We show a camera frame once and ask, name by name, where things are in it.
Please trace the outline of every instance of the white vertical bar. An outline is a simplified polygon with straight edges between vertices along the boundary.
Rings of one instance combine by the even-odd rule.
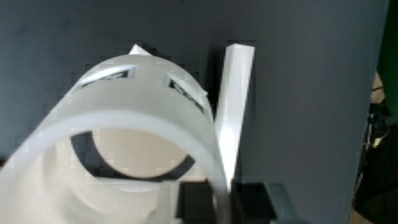
[[[232,44],[225,51],[214,131],[220,145],[225,181],[234,175],[245,99],[252,70],[253,47]]]

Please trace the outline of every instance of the black strip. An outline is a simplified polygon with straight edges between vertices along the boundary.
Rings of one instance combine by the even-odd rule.
[[[195,104],[195,107],[198,108],[200,112],[204,113],[204,109],[200,104],[195,102],[189,94],[186,93],[184,89],[181,88],[181,86],[177,85],[177,83],[173,82],[173,80],[170,79],[168,82],[168,87],[177,91],[177,93],[184,96],[184,98],[189,100],[189,102]]]
[[[131,78],[127,76],[127,72],[129,70],[122,71],[122,72],[117,72],[115,74],[111,75],[106,75],[101,79],[94,80],[92,82],[85,83],[81,86],[79,86],[79,89],[88,86],[90,84],[94,84],[95,82],[99,81],[108,81],[108,80],[115,80],[115,79],[120,79],[120,78]]]
[[[95,149],[92,132],[85,132],[83,134],[74,135],[70,137],[70,144],[79,163],[94,177],[106,177],[127,180],[145,180],[152,182],[161,182],[165,180],[177,180],[195,163],[191,157],[186,156],[179,165],[165,174],[150,178],[136,178],[124,175],[108,165]]]

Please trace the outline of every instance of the white plastic cylinder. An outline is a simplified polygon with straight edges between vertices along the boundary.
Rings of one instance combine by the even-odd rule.
[[[204,172],[218,223],[227,224],[229,196],[205,93],[181,67],[141,54],[111,58],[85,73],[15,150],[0,172],[0,223],[145,223],[159,184],[88,174],[70,144],[70,137],[83,132],[92,132],[99,154],[125,175],[140,176],[140,149],[152,150],[152,160],[147,154],[141,157],[152,166],[166,166],[161,158],[172,159],[165,155],[175,157],[168,167],[145,166],[143,177],[166,172],[189,155],[197,172],[189,170],[177,181],[202,180]],[[117,141],[127,142],[131,150]]]

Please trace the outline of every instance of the gray backdrop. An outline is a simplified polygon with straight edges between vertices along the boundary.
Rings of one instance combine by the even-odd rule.
[[[90,66],[133,43],[214,103],[223,47],[255,46],[237,176],[309,223],[348,220],[387,0],[0,0],[0,157]]]

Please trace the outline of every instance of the dark gray wall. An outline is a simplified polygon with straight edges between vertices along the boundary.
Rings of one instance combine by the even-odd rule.
[[[0,156],[86,68],[134,42],[184,65],[213,100],[221,51],[237,40],[255,46],[237,174],[284,184],[309,223],[346,223],[385,5],[1,0]]]

